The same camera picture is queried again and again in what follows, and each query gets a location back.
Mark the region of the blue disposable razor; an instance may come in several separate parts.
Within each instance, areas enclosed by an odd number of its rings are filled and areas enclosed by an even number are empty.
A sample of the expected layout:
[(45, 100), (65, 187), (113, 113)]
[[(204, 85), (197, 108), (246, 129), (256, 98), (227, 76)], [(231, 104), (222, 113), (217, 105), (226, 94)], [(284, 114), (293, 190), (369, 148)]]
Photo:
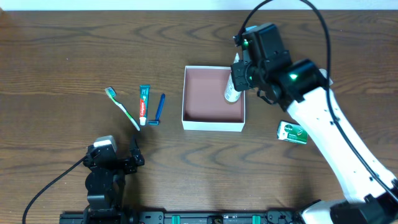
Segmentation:
[(159, 105), (158, 105), (158, 108), (157, 108), (157, 112), (155, 114), (155, 119), (149, 120), (148, 121), (148, 125), (150, 125), (150, 126), (158, 126), (159, 125), (160, 117), (161, 117), (162, 110), (163, 110), (163, 107), (164, 107), (164, 103), (165, 103), (165, 93), (163, 93), (161, 95), (161, 97), (160, 97)]

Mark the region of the white lotion tube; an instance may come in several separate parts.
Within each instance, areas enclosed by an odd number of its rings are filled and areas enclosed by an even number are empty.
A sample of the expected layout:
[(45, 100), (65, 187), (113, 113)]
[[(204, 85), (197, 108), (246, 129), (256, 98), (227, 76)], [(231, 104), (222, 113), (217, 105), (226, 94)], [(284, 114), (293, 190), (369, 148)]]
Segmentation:
[(240, 96), (241, 96), (241, 92), (235, 90), (234, 84), (232, 81), (232, 73), (230, 73), (228, 82), (226, 84), (226, 88), (224, 91), (224, 99), (226, 100), (227, 103), (233, 104), (239, 100)]

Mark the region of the green soap bar pack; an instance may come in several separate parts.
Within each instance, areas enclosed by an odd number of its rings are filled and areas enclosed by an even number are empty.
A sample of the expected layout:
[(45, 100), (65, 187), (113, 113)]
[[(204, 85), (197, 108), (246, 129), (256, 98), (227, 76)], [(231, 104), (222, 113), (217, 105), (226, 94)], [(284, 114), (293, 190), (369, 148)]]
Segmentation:
[(278, 140), (306, 144), (308, 133), (298, 124), (281, 121), (277, 129)]

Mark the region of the Colgate toothpaste tube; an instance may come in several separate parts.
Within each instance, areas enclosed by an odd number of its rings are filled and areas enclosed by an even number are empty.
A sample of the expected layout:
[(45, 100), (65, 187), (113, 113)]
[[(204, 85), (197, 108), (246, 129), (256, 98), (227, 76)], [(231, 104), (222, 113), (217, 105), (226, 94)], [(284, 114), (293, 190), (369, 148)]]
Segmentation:
[(150, 92), (150, 85), (140, 86), (139, 122), (141, 126), (145, 126), (147, 121), (149, 92)]

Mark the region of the green white toothbrush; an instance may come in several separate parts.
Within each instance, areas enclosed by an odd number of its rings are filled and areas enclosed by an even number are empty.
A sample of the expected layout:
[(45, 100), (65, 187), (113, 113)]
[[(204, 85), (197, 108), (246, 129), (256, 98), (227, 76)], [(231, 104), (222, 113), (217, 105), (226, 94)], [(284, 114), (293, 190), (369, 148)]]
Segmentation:
[(138, 125), (137, 121), (130, 115), (130, 113), (127, 111), (127, 109), (124, 107), (124, 105), (120, 102), (118, 102), (116, 100), (116, 92), (114, 90), (114, 88), (107, 87), (104, 89), (106, 95), (111, 99), (111, 101), (118, 107), (121, 109), (121, 111), (127, 116), (127, 118), (129, 119), (129, 121), (133, 124), (133, 126), (140, 131), (141, 128)]

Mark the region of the clear pump sanitizer bottle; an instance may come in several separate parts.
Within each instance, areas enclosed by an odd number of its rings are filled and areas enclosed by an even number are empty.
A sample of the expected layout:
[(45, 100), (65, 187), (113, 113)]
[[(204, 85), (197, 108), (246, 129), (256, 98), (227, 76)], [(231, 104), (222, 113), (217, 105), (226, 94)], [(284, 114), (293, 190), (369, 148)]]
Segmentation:
[[(321, 72), (321, 74), (326, 78), (328, 75), (328, 72), (324, 69), (324, 68), (320, 68), (319, 71)], [(329, 85), (332, 85), (333, 81), (331, 78), (329, 78)]]

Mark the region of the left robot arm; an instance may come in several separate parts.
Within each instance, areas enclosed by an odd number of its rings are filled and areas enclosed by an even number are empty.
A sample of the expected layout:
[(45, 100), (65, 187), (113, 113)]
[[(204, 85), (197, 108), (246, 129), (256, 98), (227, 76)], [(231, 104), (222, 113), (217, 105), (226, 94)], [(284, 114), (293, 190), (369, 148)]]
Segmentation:
[(88, 191), (88, 209), (84, 211), (84, 223), (132, 223), (134, 215), (123, 205), (125, 176), (137, 172), (145, 159), (132, 137), (130, 156), (119, 159), (114, 137), (103, 136), (88, 146), (83, 165), (91, 171), (85, 180)]

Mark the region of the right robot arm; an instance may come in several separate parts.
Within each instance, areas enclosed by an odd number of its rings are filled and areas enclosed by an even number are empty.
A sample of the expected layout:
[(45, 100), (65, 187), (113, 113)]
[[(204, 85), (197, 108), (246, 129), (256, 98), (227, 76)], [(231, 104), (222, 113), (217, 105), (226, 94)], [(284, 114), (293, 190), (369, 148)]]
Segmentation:
[(257, 87), (311, 137), (336, 175), (344, 200), (318, 201), (298, 212), (301, 223), (392, 223), (397, 220), (397, 178), (371, 153), (330, 89), (327, 72), (287, 51), (262, 60), (247, 53), (231, 65), (237, 91)]

